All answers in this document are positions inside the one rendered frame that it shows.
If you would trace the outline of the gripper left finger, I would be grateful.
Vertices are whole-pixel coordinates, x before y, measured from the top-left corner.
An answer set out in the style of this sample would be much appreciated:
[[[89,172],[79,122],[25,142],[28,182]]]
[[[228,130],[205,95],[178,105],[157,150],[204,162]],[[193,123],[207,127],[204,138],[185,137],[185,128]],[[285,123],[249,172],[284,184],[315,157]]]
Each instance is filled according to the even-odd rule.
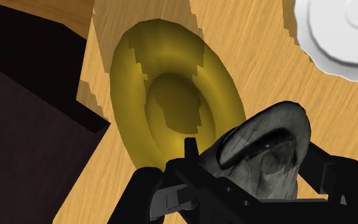
[[[195,200],[193,209],[169,209],[161,193],[178,200]],[[215,178],[198,164],[196,140],[184,140],[184,157],[169,161],[164,171],[137,169],[107,224],[162,224],[169,212],[179,212],[187,224],[253,224],[259,208],[255,199],[227,178]]]

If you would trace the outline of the white plate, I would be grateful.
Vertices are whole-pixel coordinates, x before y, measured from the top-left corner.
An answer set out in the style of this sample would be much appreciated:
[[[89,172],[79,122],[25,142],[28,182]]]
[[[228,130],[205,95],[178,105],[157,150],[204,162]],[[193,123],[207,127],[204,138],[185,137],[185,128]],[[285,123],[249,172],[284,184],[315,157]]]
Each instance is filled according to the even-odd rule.
[[[300,48],[322,72],[358,82],[358,0],[294,0]]]

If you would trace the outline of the yellow plate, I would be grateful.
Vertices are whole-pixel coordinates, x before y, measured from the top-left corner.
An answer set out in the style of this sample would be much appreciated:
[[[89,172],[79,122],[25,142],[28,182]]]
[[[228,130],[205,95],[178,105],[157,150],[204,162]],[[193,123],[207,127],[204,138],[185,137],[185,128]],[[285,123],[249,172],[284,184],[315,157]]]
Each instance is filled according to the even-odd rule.
[[[184,140],[205,151],[245,120],[232,77],[206,42],[184,26],[142,21],[118,42],[111,102],[123,144],[137,168],[163,169],[184,155]]]

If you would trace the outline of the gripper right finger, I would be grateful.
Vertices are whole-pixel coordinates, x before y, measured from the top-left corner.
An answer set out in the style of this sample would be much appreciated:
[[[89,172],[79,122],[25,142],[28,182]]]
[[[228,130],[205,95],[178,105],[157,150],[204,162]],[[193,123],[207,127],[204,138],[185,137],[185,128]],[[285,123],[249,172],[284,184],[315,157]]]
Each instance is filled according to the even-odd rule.
[[[313,202],[309,211],[317,224],[358,224],[358,161],[330,155],[310,143],[299,175],[326,202]]]

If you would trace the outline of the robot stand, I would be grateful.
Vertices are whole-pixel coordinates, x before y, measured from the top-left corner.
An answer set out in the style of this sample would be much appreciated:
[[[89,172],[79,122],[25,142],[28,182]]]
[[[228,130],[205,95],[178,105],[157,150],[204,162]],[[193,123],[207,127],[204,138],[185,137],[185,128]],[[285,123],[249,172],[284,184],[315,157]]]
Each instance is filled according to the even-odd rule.
[[[0,5],[0,224],[52,224],[109,127],[76,99],[85,46]]]

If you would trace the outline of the grey cup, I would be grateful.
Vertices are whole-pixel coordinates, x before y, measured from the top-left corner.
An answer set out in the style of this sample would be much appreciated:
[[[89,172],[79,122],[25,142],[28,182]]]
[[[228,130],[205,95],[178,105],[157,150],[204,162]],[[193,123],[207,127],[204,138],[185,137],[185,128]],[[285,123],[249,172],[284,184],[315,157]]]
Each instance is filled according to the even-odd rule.
[[[199,163],[257,199],[294,200],[310,136],[305,109],[282,101],[225,133],[200,154]]]

